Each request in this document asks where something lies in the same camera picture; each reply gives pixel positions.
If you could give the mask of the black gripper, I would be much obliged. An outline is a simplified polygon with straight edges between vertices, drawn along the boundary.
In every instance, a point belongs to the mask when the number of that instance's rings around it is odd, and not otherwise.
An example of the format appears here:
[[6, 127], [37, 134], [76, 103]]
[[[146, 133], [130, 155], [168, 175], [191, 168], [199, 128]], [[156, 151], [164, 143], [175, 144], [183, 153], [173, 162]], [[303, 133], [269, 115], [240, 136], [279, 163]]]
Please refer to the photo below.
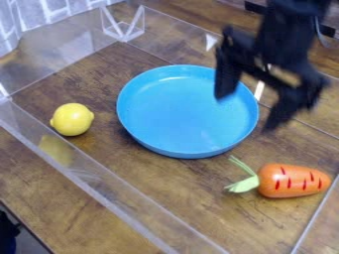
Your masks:
[[[244, 72], [269, 83], [277, 101], [264, 131], [285, 124], [299, 110], [311, 110], [319, 100], [324, 77], [308, 61], [308, 50], [329, 3], [331, 0], [267, 0], [255, 36], [232, 26], [223, 30], [223, 42], [215, 51], [215, 97], [221, 100], [236, 91]], [[300, 86], [280, 81], [267, 70], [269, 64], [295, 74]]]

